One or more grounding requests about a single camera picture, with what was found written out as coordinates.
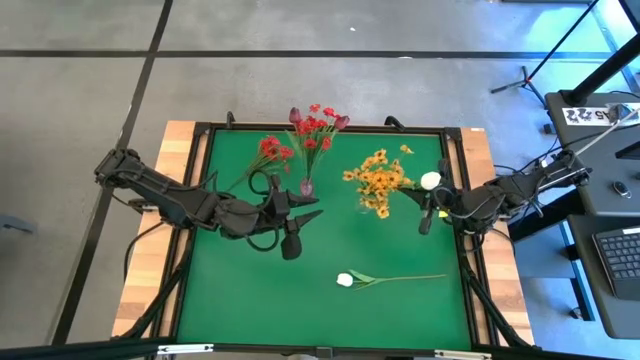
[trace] keyboard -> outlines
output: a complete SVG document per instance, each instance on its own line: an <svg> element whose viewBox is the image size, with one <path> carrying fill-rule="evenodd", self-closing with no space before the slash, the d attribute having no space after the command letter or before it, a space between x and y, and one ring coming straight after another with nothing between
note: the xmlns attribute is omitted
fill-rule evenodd
<svg viewBox="0 0 640 360"><path fill-rule="evenodd" d="M593 235L613 294L640 301L640 227Z"/></svg>

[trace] white tulip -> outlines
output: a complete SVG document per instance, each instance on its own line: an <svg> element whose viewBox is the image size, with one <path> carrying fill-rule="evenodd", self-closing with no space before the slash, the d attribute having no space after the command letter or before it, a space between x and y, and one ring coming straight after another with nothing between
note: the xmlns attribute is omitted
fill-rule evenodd
<svg viewBox="0 0 640 360"><path fill-rule="evenodd" d="M440 179L442 179L440 173L435 171L428 172L420 178L420 186L425 190L431 191L435 189L436 186L440 185Z"/></svg>
<svg viewBox="0 0 640 360"><path fill-rule="evenodd" d="M353 285L353 276L347 273L338 274L338 280L336 282L338 283L338 285L350 287L351 285Z"/></svg>

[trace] concrete floor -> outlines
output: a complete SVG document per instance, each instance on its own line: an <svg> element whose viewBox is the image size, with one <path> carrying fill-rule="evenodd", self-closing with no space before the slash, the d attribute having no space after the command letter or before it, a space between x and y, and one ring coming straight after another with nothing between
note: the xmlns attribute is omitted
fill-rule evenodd
<svg viewBox="0 0 640 360"><path fill-rule="evenodd" d="M161 0L5 0L0 2L0 50L145 50L162 5ZM160 48L547 51L583 9L484 0L185 0L175 2ZM589 16L561 50L608 47ZM47 341L98 193L92 171L115 144L143 61L0 58L0 168L5 174L0 213L39 228L36 235L0 232L0 347ZM152 164L167 120L217 121L231 110L243 122L284 121L291 106L320 102L361 124L380 124L393 114L407 125L484 127L494 161L517 167L551 146L554 139L540 133L547 115L530 92L491 95L488 89L519 79L520 66L533 68L537 62L158 59L131 147ZM598 65L554 60L535 83L542 93L571 88ZM610 90L628 87L618 75L601 89ZM136 213L112 204L70 341L110 335L122 257L138 222ZM526 289L528 296L533 293ZM540 299L556 287L535 291ZM575 332L556 333L555 339L539 335L556 323L545 322L548 312L529 304L527 298L538 345L575 352L567 345ZM617 346L602 331L580 336L592 348ZM630 346L640 350L640 344Z"/></svg>

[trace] wooden table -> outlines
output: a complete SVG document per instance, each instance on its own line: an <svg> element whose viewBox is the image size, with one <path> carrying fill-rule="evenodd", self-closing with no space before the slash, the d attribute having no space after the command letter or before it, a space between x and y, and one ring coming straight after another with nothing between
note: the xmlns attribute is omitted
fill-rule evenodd
<svg viewBox="0 0 640 360"><path fill-rule="evenodd" d="M155 166L157 171L176 181L183 181L195 124L194 121L169 121L167 123ZM471 187L474 188L495 177L487 135L484 129L463 128L462 138L464 155L468 164L469 180ZM206 141L200 141L193 174L200 174L205 144ZM450 141L449 151L452 162L456 163L458 155L453 141ZM453 166L454 179L456 186L461 186L462 181L458 168ZM199 181L198 176L193 176L190 185L195 185ZM159 220L160 217L157 213L145 213L142 217L139 231L142 232L148 229ZM504 223L496 224L496 228L507 232L507 226ZM113 326L112 334L114 336L129 330L158 293L167 258L170 235L171 227L162 225L136 244L131 256L129 273ZM174 263L177 263L182 256L186 237L187 232L182 231ZM511 243L502 236L489 232L483 246L483 254L491 298L518 334L525 341L533 344L533 334L527 316ZM472 267L475 267L474 258L471 256L470 261ZM160 326L161 336L169 334L169 325L173 316L175 301L174 290L164 309L163 323ZM474 306L480 342L488 344L489 332L484 311L482 304L475 295ZM504 339L500 340L501 344L506 345Z"/></svg>

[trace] green table surface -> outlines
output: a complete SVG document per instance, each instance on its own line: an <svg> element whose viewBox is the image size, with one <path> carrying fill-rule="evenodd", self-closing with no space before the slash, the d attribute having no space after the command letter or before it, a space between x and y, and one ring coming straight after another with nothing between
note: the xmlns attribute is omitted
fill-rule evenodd
<svg viewBox="0 0 640 360"><path fill-rule="evenodd" d="M272 133L288 144L284 133ZM215 132L209 173L220 170L226 189L255 156L261 131ZM317 204L292 215L323 209L300 237L302 255L282 259L280 247L257 252L244 240L231 241L198 230L178 328L179 342L254 345L469 350L470 339L453 231L434 221L428 236L418 234L420 211L402 194L390 196L391 215L363 213L356 184L342 180L385 148L390 160L406 144L415 155L403 167L412 179L436 170L442 158L436 136L338 134L315 170ZM298 159L283 185L299 192ZM259 203L246 183L232 191ZM268 246L273 234L253 238ZM446 274L444 278L395 281L362 290L336 284L348 269L375 277Z"/></svg>

